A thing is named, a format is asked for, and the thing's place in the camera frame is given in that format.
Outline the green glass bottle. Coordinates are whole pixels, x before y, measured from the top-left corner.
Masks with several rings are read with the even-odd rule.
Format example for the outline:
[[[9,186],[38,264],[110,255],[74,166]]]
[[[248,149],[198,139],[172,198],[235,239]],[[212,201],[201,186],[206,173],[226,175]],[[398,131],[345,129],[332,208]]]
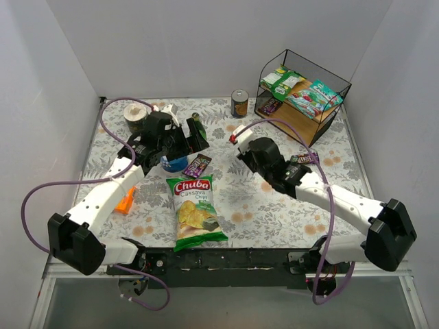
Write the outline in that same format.
[[[200,115],[197,112],[193,112],[191,117],[194,120],[195,126],[199,131],[199,133],[202,135],[204,139],[206,139],[206,130],[204,129],[204,126],[200,120]]]

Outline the purple m&m bag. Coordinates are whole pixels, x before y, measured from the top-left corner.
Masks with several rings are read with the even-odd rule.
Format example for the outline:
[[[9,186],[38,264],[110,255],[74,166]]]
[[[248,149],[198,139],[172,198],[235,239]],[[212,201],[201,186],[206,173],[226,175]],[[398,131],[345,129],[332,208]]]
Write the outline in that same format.
[[[211,161],[212,159],[208,156],[198,154],[182,173],[189,178],[197,179],[203,174]]]
[[[302,165],[316,165],[320,163],[319,155],[316,152],[296,154],[291,156],[290,160]]]
[[[274,112],[276,112],[283,105],[282,101],[271,97],[267,100],[262,106],[260,106],[257,111],[261,114],[270,116]]]

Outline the purple M&M bag front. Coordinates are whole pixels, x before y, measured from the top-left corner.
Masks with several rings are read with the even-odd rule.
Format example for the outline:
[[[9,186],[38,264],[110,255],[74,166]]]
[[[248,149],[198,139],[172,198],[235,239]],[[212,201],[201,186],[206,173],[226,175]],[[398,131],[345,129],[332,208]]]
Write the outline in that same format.
[[[274,112],[276,112],[283,105],[282,101],[271,97],[267,100],[262,106],[260,106],[257,111],[261,114],[270,116]]]

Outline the green candy bag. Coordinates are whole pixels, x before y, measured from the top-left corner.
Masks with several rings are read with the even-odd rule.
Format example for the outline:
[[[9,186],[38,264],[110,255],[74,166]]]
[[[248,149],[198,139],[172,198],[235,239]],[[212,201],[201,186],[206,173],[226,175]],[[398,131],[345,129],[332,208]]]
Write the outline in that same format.
[[[301,74],[280,65],[279,68],[262,78],[259,85],[267,88],[275,99],[285,101],[292,88],[305,80],[306,78]]]

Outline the teal Fox's candy bag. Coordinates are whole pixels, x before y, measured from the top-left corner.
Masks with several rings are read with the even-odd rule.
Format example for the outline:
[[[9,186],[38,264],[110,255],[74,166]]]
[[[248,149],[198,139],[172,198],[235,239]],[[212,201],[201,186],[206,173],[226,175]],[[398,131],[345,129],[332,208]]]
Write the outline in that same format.
[[[310,119],[343,102],[340,94],[332,91],[320,80],[316,80],[310,87],[292,93],[287,100]]]

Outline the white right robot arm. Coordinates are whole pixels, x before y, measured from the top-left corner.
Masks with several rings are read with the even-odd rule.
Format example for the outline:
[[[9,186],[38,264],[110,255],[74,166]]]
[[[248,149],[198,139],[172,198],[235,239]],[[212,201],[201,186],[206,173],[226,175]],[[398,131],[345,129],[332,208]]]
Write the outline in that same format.
[[[284,159],[267,137],[233,139],[238,159],[258,173],[275,191],[321,209],[357,228],[350,236],[324,236],[311,248],[332,265],[370,262],[384,271],[396,271],[417,238],[405,205],[397,199],[380,202],[337,185],[327,186],[309,167]]]

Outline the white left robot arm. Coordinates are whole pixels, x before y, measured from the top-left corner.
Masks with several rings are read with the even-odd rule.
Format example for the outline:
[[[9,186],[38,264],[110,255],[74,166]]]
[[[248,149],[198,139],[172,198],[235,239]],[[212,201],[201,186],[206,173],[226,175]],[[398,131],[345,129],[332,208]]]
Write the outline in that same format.
[[[141,257],[140,243],[128,238],[100,241],[99,233],[117,204],[162,157],[174,160],[209,147],[193,118],[187,119],[187,126],[188,135],[175,115],[149,114],[143,129],[124,142],[104,181],[65,215],[51,216],[49,253],[86,276],[102,265],[136,265]]]

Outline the dark tin can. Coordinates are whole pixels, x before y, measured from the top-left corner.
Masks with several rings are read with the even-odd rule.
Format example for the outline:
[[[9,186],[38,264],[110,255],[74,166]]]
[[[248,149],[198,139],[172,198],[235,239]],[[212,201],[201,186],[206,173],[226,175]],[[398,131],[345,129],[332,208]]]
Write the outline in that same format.
[[[248,99],[249,99],[249,94],[242,89],[237,89],[232,92],[231,114],[233,117],[243,118],[247,115]]]

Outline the green Chuba chips bag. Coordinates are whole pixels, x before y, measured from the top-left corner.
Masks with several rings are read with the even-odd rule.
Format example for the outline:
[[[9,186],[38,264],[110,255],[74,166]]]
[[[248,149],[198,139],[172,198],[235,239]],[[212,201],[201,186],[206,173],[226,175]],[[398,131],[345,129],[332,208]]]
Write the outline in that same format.
[[[213,198],[213,176],[168,178],[176,218],[174,251],[197,247],[204,242],[227,241],[218,221]]]

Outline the orange smiley snack box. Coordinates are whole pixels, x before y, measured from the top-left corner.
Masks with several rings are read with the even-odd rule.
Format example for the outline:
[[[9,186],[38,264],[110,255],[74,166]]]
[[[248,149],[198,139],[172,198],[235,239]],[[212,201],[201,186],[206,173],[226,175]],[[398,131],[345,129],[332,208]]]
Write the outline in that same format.
[[[129,191],[128,194],[122,198],[122,200],[117,204],[117,206],[114,209],[115,213],[127,215],[132,207],[133,201],[134,201],[134,195],[136,193],[136,187],[133,186]]]

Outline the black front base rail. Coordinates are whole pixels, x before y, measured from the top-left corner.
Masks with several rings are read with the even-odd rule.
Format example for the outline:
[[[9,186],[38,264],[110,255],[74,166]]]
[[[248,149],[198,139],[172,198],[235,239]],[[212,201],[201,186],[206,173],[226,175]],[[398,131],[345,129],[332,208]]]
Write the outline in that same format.
[[[320,254],[311,249],[149,247],[134,268],[156,276],[170,288],[286,287],[307,289],[305,276],[316,272]]]

